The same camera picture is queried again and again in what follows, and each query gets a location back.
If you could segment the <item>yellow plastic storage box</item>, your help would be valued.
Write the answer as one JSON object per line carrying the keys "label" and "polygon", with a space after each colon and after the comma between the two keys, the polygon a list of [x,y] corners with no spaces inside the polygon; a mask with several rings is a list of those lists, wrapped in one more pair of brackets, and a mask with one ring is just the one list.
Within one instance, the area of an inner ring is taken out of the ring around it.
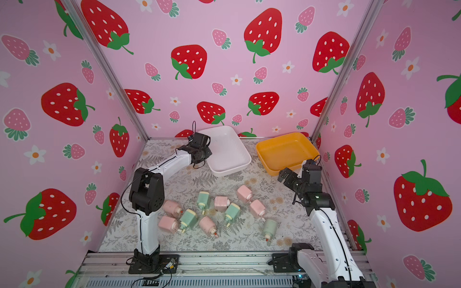
{"label": "yellow plastic storage box", "polygon": [[289,133],[256,144],[256,152],[271,176],[277,176],[284,168],[297,170],[308,159],[315,159],[319,151],[304,134]]}

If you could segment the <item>white plastic storage box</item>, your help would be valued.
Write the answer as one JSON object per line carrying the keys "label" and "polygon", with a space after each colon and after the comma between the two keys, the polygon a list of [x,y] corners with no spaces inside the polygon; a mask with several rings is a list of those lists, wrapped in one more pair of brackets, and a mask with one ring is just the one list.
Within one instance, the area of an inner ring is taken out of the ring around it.
{"label": "white plastic storage box", "polygon": [[250,153],[232,127],[207,128],[199,133],[211,139],[209,148],[212,155],[206,163],[214,176],[228,176],[245,170],[252,162]]}

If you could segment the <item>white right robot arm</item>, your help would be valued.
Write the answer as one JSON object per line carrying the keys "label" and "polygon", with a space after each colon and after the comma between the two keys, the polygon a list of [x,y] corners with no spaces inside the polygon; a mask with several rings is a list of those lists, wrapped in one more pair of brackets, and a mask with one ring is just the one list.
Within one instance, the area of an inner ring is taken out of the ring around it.
{"label": "white right robot arm", "polygon": [[356,264],[341,233],[332,197],[323,192],[322,167],[306,160],[300,173],[290,168],[279,172],[278,181],[295,193],[293,204],[306,210],[321,242],[325,261],[310,244],[293,244],[289,263],[306,272],[316,288],[366,288],[369,284]]}

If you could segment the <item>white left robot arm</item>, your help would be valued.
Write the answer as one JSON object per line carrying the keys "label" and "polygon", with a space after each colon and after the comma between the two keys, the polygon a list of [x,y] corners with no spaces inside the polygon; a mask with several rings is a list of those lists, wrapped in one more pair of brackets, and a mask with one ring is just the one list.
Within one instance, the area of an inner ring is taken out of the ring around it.
{"label": "white left robot arm", "polygon": [[150,256],[159,250],[157,214],[165,201],[164,183],[181,169],[205,163],[212,155],[210,143],[209,136],[194,133],[171,157],[151,168],[135,171],[128,199],[138,216],[138,252]]}

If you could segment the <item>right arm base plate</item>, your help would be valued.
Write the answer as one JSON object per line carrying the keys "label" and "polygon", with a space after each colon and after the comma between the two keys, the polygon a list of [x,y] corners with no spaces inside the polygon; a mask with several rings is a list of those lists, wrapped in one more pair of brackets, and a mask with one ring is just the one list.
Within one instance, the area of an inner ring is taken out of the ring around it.
{"label": "right arm base plate", "polygon": [[293,243],[287,253],[273,253],[268,265],[273,267],[274,272],[298,272],[306,271],[298,263],[297,253],[300,250],[315,250],[311,244]]}

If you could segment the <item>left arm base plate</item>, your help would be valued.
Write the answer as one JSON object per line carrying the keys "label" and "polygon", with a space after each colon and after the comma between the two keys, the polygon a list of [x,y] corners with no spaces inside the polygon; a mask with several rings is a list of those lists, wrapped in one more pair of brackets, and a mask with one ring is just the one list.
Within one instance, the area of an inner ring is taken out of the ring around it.
{"label": "left arm base plate", "polygon": [[142,254],[134,250],[134,256],[129,264],[129,274],[175,274],[180,260],[179,254],[162,254],[157,249],[152,254]]}

